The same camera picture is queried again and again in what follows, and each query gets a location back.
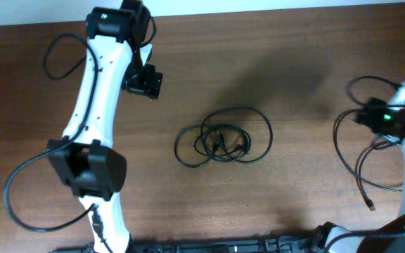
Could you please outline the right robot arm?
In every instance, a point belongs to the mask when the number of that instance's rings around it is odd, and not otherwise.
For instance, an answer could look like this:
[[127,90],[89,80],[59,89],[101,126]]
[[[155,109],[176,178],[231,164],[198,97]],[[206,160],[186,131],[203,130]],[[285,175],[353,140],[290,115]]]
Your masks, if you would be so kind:
[[325,236],[323,252],[405,252],[405,81],[402,83],[386,81],[394,89],[394,95],[388,101],[372,97],[361,102],[352,93],[352,88],[364,80],[357,77],[346,86],[349,99],[356,103],[356,109],[341,112],[333,125],[333,143],[338,144],[338,130],[343,119],[350,114],[355,116],[357,124],[368,127],[375,139],[361,152],[354,166],[350,166],[345,158],[341,162],[356,179],[361,196],[369,209],[375,209],[373,201],[364,189],[364,185],[373,182],[362,176],[364,160],[373,150],[384,150],[391,147],[401,149],[404,161],[404,177],[402,181],[401,204],[394,221],[375,230],[349,231],[341,226],[332,226]]

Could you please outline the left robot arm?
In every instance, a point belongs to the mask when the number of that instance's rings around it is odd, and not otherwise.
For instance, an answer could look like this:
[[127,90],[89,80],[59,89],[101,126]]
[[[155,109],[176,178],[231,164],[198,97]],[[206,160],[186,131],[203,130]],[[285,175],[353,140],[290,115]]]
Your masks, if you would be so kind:
[[154,23],[142,1],[95,7],[88,14],[77,102],[62,138],[47,143],[57,175],[86,209],[94,252],[130,248],[120,203],[127,161],[113,150],[113,123],[121,91],[151,100],[160,95],[163,74],[149,63],[153,46],[146,36]]

